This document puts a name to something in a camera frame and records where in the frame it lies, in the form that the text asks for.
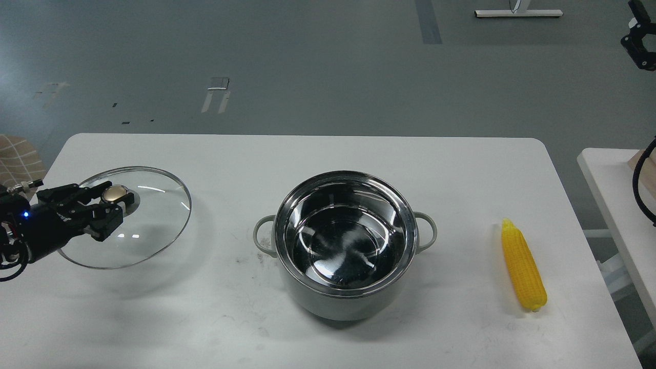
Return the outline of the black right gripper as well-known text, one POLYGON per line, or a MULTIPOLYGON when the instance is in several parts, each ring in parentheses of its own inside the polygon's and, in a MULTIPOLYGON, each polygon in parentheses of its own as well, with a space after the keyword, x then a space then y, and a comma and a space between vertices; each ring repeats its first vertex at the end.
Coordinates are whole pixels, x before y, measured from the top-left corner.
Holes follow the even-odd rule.
POLYGON ((654 71, 655 68, 655 25, 642 1, 628 1, 633 17, 628 27, 633 30, 621 38, 621 45, 631 60, 641 70, 654 71))

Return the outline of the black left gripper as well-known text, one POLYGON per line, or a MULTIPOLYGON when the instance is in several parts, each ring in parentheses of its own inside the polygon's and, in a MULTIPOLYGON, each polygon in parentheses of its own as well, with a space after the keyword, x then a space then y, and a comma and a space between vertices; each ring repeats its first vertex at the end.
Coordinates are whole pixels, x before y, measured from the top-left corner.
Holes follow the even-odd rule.
POLYGON ((27 262, 39 261, 83 234, 105 241, 124 221, 124 209, 114 203, 91 205, 91 200, 99 199, 112 185, 110 181, 93 187, 72 183, 38 191, 38 204, 20 211, 27 262))

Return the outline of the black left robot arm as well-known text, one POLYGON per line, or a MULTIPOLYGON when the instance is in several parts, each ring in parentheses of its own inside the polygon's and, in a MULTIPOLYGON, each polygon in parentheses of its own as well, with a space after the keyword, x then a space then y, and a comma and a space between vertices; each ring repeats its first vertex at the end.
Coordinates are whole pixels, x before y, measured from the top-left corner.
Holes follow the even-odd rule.
POLYGON ((76 183, 42 189, 42 180, 1 191, 2 277, 8 282, 30 263, 87 234, 105 241, 138 208, 137 195, 110 181, 93 187, 76 183))

